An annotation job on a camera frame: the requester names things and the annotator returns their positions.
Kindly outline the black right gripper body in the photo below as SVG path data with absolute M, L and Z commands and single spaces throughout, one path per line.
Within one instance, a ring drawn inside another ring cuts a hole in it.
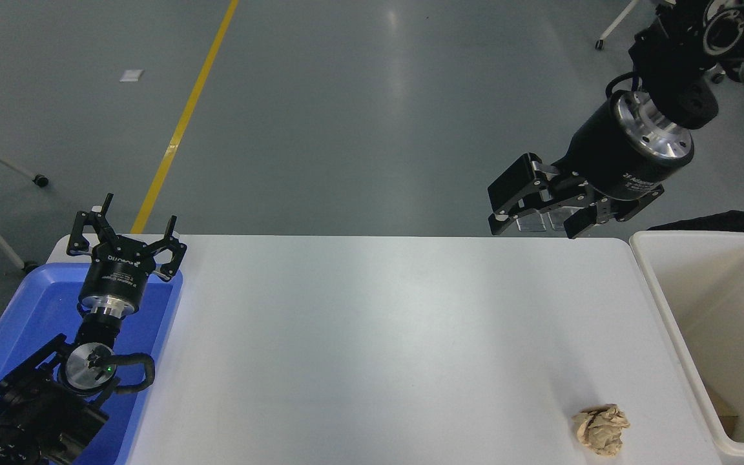
M 690 130 L 650 97 L 610 97 L 577 130 L 555 165 L 582 177 L 627 221 L 663 193 L 662 183 L 693 161 Z

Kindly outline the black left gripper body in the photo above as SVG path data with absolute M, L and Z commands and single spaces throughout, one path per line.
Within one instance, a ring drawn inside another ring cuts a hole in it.
M 154 270 L 151 255 L 145 255 L 145 242 L 118 236 L 114 242 L 100 242 L 92 248 L 92 263 L 79 294 L 81 304 L 97 298 L 119 298 L 126 304 L 142 301 L 150 274 Z

